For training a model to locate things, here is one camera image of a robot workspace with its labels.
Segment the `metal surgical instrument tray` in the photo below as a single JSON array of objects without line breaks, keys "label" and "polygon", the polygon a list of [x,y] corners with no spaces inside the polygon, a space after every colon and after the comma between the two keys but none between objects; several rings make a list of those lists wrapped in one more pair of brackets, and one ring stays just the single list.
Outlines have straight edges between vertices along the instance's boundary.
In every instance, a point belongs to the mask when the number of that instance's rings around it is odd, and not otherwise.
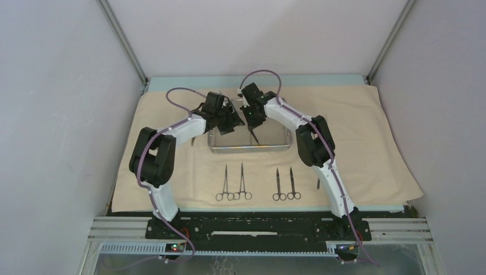
[{"label": "metal surgical instrument tray", "polygon": [[209,131],[207,145],[215,154],[243,154],[281,152],[290,149],[292,132],[278,121],[267,119],[254,129],[260,145],[256,143],[246,126],[239,126],[234,132],[221,135],[218,129]]}]

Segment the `metal hemostat clamp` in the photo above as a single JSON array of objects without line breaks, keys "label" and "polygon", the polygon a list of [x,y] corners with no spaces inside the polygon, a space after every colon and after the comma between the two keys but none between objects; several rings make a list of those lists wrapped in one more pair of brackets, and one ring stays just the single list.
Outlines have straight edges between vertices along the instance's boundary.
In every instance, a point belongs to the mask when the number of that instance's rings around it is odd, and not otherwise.
[{"label": "metal hemostat clamp", "polygon": [[238,201],[241,198],[244,198],[245,200],[249,201],[253,198],[253,195],[251,192],[248,192],[246,190],[246,184],[245,184],[245,177],[244,177],[244,164],[241,163],[241,170],[240,170],[240,186],[237,192],[233,193],[233,200]]},{"label": "metal hemostat clamp", "polygon": [[217,202],[222,201],[223,199],[227,199],[228,201],[234,201],[234,193],[229,191],[229,186],[228,186],[228,166],[225,165],[225,171],[224,171],[224,183],[223,183],[223,188],[222,191],[217,193],[215,195],[215,199]]}]

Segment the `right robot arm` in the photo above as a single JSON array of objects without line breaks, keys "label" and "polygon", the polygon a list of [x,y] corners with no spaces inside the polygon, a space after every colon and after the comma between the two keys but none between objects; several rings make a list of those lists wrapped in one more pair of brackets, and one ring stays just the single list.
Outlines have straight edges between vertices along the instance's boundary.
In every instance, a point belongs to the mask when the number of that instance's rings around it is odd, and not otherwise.
[{"label": "right robot arm", "polygon": [[331,212],[341,218],[333,224],[334,234],[340,239],[354,235],[356,224],[353,219],[357,208],[339,175],[335,143],[325,118],[310,117],[282,101],[274,92],[263,93],[254,83],[240,88],[237,94],[244,99],[241,110],[250,132],[270,118],[295,133],[301,161],[314,169],[328,194]]}]

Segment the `metal surgical scissors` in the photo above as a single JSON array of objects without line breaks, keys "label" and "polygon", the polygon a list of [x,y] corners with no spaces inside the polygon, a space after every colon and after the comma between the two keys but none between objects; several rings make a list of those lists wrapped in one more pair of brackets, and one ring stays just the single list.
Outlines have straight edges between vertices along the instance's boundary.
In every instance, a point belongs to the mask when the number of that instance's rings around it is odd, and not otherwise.
[{"label": "metal surgical scissors", "polygon": [[291,183],[291,191],[287,194],[287,198],[289,200],[299,200],[301,199],[301,193],[297,192],[295,189],[295,179],[294,179],[294,174],[293,174],[293,169],[292,167],[289,168],[289,178],[290,178],[290,183]]}]

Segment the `beige cloth wrap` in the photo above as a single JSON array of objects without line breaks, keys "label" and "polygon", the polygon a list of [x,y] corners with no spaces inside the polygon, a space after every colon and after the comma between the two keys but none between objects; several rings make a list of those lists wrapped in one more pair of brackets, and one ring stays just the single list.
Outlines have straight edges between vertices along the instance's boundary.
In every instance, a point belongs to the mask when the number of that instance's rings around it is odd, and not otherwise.
[{"label": "beige cloth wrap", "polygon": [[[423,195],[400,155],[378,91],[368,85],[272,87],[298,116],[267,118],[255,129],[261,148],[211,151],[207,136],[222,115],[201,111],[204,98],[150,92],[137,107],[117,175],[112,209],[155,211],[321,211],[404,205]],[[297,142],[268,151],[288,131],[324,118],[332,162],[305,164]]]}]

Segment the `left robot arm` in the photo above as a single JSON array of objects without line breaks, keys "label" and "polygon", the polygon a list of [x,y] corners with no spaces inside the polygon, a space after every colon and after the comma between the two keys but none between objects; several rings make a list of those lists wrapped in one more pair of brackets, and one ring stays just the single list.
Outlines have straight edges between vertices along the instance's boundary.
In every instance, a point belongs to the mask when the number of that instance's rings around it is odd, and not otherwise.
[{"label": "left robot arm", "polygon": [[166,238],[175,238],[181,231],[181,223],[174,219],[179,208],[170,186],[177,147],[214,128],[225,135],[244,124],[227,96],[209,92],[204,102],[188,109],[187,117],[181,121],[163,129],[140,130],[129,170],[135,174],[138,185],[147,190],[154,215],[162,220],[159,231]]}]

